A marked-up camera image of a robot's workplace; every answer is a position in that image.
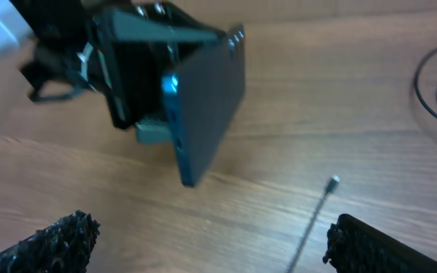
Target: brown wooden desk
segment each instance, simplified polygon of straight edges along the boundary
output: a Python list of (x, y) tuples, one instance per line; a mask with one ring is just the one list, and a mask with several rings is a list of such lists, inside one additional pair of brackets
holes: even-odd
[[(115, 130), (103, 97), (21, 95), (0, 127), (0, 251), (82, 209), (102, 223), (92, 273), (283, 272), (338, 174), (297, 272), (333, 272), (321, 258), (341, 213), (437, 259), (437, 121), (410, 91), (437, 11), (246, 32), (247, 97), (194, 190), (171, 145)], [(436, 84), (437, 59), (422, 81), (431, 103)]]

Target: wooden table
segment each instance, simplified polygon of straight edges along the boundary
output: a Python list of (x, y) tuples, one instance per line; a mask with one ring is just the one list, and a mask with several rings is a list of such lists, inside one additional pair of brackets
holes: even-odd
[[(283, 272), (338, 174), (297, 272), (334, 271), (321, 258), (341, 213), (437, 259), (437, 121), (410, 90), (437, 12), (246, 28), (247, 95), (196, 189), (171, 145), (115, 130), (102, 96), (21, 95), (0, 126), (0, 251), (82, 209), (102, 223), (92, 273)], [(437, 59), (430, 103), (436, 85)]]

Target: table top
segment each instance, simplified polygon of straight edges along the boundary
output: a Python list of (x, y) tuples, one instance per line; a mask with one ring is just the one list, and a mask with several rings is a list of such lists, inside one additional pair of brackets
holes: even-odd
[[(298, 272), (334, 272), (322, 256), (342, 213), (437, 260), (437, 120), (410, 88), (437, 11), (247, 24), (246, 37), (245, 100), (195, 189), (171, 144), (114, 129), (102, 96), (20, 96), (0, 126), (0, 251), (81, 209), (102, 224), (88, 272), (283, 272), (337, 174)], [(431, 104), (436, 86), (437, 58), (421, 81)]]

